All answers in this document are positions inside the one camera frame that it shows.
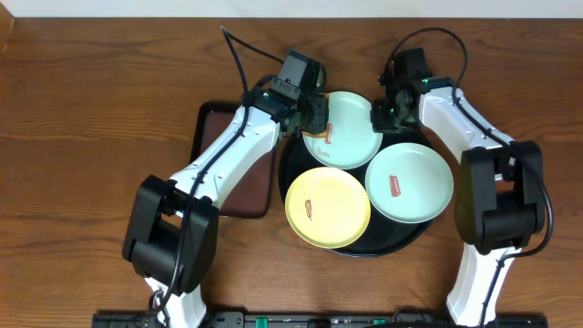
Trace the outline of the mint green plate top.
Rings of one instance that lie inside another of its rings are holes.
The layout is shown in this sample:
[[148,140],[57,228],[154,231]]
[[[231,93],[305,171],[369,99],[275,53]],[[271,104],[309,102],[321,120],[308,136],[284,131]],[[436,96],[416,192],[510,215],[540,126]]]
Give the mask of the mint green plate top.
[[370,161],[381,147],[383,135],[373,131],[372,104],[347,91],[328,94],[329,118],[322,137],[303,135],[310,154],[328,167],[355,169]]

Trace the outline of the orange green scrub sponge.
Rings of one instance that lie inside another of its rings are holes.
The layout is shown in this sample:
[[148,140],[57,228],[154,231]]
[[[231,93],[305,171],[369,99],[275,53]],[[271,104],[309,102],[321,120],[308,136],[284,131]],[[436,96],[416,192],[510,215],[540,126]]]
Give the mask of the orange green scrub sponge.
[[325,138],[328,134],[329,99],[326,93],[309,97],[305,101],[304,113],[300,130],[303,135],[311,138]]

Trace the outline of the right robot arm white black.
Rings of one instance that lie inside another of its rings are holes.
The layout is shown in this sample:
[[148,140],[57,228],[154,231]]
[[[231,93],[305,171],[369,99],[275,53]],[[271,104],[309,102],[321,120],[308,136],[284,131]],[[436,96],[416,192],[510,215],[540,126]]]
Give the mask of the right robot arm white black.
[[483,327],[496,318],[512,261],[541,251],[527,248],[531,237],[552,230],[541,149],[491,125],[451,77],[381,77],[380,84],[385,98],[373,103],[374,130],[429,128],[459,163],[455,225],[464,250],[446,305],[455,324]]

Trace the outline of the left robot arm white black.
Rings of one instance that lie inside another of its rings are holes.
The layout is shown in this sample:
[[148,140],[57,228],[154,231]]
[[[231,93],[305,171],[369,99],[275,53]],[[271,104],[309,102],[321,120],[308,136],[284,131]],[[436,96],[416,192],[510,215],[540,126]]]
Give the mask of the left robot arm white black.
[[122,256],[152,290],[148,313],[128,327],[200,327],[207,307],[200,284],[217,249],[219,211],[233,188],[278,141],[298,130],[322,134],[329,95],[296,99],[282,109],[270,91],[240,106],[222,134],[185,169],[139,186]]

